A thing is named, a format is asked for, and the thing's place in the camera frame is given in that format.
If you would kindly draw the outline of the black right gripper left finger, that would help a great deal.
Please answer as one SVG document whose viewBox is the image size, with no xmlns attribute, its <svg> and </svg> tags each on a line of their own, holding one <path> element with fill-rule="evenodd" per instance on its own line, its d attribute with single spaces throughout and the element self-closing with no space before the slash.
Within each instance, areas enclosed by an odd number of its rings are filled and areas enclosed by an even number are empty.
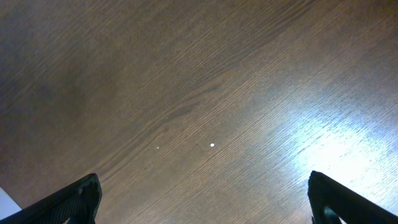
<svg viewBox="0 0 398 224">
<path fill-rule="evenodd" d="M 102 198 L 99 178 L 88 174 L 31 206 L 1 220 L 1 224 L 95 224 Z"/>
</svg>

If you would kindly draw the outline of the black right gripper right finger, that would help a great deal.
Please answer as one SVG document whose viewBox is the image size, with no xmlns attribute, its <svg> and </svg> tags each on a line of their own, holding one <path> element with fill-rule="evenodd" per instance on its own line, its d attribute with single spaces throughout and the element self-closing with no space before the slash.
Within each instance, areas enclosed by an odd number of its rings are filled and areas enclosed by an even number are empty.
<svg viewBox="0 0 398 224">
<path fill-rule="evenodd" d="M 311 172 L 308 198 L 315 224 L 397 223 L 396 215 L 321 172 Z"/>
</svg>

